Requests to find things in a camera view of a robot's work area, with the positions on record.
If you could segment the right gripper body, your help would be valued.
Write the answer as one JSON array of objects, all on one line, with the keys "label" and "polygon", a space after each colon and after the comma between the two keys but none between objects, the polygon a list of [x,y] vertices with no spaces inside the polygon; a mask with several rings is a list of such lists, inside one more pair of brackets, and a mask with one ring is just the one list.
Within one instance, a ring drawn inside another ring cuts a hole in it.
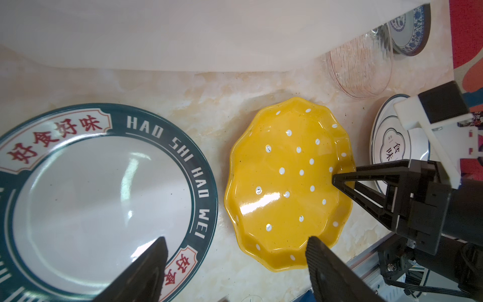
[{"label": "right gripper body", "polygon": [[402,160],[394,185],[395,233],[415,242],[415,248],[435,255],[454,189],[443,164]]}]

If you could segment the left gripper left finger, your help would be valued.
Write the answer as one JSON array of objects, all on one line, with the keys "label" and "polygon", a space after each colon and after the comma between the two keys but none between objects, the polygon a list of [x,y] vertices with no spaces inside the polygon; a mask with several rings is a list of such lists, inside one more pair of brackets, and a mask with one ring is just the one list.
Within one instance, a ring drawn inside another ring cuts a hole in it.
[{"label": "left gripper left finger", "polygon": [[166,240],[159,237],[94,301],[158,301],[164,284],[167,256]]}]

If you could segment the yellow dotted scalloped plate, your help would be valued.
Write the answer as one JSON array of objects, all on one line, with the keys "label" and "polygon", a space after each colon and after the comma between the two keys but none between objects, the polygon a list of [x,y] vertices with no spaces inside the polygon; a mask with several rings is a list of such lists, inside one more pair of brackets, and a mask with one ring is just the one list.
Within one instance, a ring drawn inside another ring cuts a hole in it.
[{"label": "yellow dotted scalloped plate", "polygon": [[350,137],[325,106],[291,98],[260,110],[230,153],[225,209],[240,249],[273,272],[307,267],[310,237],[333,247],[352,200]]}]

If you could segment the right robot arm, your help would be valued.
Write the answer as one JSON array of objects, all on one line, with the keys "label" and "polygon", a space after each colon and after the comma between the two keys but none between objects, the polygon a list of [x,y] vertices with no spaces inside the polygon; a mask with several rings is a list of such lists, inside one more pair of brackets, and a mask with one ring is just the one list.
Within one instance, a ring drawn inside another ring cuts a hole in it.
[{"label": "right robot arm", "polygon": [[419,264],[458,284],[455,296],[482,300],[482,182],[452,186],[443,165],[402,160],[332,177],[393,237],[379,249],[387,284]]}]

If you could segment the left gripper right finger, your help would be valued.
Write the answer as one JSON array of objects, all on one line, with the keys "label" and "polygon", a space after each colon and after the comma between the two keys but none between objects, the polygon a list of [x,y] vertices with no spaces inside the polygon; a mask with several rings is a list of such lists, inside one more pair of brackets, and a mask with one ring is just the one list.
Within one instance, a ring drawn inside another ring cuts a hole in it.
[{"label": "left gripper right finger", "polygon": [[308,239],[305,255],[316,301],[384,301],[318,237]]}]

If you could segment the green rim plate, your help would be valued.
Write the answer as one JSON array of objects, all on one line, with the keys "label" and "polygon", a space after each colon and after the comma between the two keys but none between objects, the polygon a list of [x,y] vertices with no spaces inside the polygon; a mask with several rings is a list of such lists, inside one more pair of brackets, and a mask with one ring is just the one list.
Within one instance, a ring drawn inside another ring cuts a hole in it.
[{"label": "green rim plate", "polygon": [[1,136],[1,300],[91,301],[163,237],[172,301],[217,216],[206,157],[165,118],[108,103],[44,113]]}]

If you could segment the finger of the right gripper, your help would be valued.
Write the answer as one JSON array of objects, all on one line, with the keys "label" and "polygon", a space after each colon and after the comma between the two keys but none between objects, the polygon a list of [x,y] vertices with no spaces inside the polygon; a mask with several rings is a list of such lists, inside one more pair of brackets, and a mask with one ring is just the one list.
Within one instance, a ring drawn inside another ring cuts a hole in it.
[{"label": "finger of the right gripper", "polygon": [[334,187],[356,202],[388,230],[395,231],[395,215],[387,208],[387,198],[382,193],[361,182],[334,182]]},{"label": "finger of the right gripper", "polygon": [[335,174],[332,176],[332,185],[338,190],[343,191],[346,182],[356,181],[384,181],[387,189],[390,186],[400,187],[401,177],[404,176],[409,168],[408,159],[382,164],[360,166],[355,172]]}]

